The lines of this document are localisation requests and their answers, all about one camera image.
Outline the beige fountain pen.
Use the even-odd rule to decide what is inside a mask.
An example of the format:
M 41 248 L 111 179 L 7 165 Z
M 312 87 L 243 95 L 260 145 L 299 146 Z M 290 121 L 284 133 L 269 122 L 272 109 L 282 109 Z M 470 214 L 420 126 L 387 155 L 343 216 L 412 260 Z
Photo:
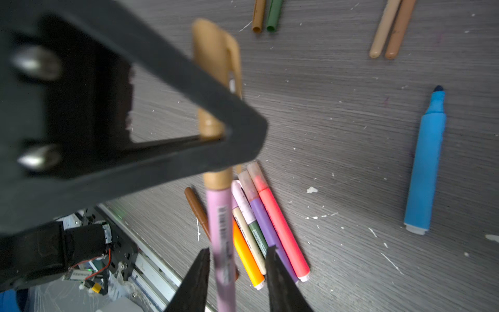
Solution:
M 380 19 L 374 40 L 372 42 L 369 57 L 378 58 L 385 46 L 389 31 L 391 30 L 392 23 L 395 20 L 401 0 L 388 0 L 385 9 Z

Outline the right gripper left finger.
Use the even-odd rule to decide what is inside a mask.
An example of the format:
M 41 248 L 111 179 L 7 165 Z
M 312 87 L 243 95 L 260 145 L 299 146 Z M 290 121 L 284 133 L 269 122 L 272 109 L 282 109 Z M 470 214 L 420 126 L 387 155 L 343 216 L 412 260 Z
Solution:
M 211 255 L 202 249 L 184 277 L 165 312 L 205 311 L 209 287 Z

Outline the tan pen brown cap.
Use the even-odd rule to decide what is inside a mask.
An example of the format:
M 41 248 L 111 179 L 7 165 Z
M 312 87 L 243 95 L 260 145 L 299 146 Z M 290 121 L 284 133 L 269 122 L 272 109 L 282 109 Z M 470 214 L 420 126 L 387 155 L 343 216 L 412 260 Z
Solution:
M 392 28 L 392 34 L 385 52 L 385 58 L 394 60 L 402 46 L 405 33 L 413 14 L 416 0 L 403 0 L 400 4 L 395 24 Z

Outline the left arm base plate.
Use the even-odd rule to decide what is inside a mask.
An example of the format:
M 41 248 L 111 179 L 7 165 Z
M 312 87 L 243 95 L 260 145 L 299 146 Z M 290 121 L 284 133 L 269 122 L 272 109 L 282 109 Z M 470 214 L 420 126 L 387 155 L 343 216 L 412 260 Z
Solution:
M 132 273 L 139 255 L 139 247 L 126 234 L 116 217 L 100 206 L 75 213 L 77 226 L 88 229 L 98 225 L 102 228 L 105 241 L 104 251 L 85 258 L 71 266 L 72 271 L 81 272 L 77 278 L 91 293 L 117 299 L 121 296 L 134 296 Z

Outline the pink pen tan cap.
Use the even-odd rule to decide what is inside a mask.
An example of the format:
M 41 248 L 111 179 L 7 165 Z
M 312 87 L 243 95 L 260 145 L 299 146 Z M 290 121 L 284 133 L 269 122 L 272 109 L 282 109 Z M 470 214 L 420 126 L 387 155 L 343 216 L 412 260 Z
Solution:
M 197 19 L 192 26 L 194 62 L 216 81 L 210 89 L 215 104 L 216 92 L 230 91 L 230 65 L 226 33 L 207 19 Z M 235 260 L 233 245 L 233 217 L 230 186 L 232 168 L 223 164 L 222 152 L 208 153 L 213 167 L 203 175 L 207 199 L 207 215 L 214 257 L 214 276 L 217 288 L 217 310 L 236 310 Z

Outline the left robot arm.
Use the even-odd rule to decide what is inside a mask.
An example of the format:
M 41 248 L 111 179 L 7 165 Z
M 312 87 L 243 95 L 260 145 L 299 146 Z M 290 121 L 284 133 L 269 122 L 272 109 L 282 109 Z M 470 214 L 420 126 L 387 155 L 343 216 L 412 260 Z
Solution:
M 195 21 L 187 58 L 116 1 L 1 2 L 1 290 L 57 279 L 103 254 L 104 229 L 65 230 L 79 209 L 220 174 L 261 150 L 266 120 L 242 100 L 239 45 Z M 132 68 L 200 110 L 194 136 L 134 143 Z

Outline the blue highlighter marker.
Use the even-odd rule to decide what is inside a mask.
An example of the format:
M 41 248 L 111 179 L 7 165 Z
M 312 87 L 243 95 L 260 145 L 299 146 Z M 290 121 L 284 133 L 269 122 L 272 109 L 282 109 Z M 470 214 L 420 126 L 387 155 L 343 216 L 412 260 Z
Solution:
M 419 127 L 404 218 L 406 230 L 416 235 L 425 235 L 430 229 L 441 147 L 447 122 L 444 111 L 445 95 L 442 86 L 435 87 Z

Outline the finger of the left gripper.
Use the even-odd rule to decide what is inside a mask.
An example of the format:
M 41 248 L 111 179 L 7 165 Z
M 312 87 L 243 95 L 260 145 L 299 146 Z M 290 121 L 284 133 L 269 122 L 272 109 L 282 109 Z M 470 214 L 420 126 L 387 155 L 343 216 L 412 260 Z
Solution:
M 224 125 L 198 135 L 131 141 L 132 65 Z M 1 232 L 255 158 L 267 121 L 116 1 L 1 2 Z

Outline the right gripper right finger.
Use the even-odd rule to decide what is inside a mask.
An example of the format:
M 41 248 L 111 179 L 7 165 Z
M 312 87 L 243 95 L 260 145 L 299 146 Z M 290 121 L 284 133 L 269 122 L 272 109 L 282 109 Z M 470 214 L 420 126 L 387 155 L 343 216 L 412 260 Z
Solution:
M 265 259 L 271 312 L 313 312 L 282 263 L 275 246 Z

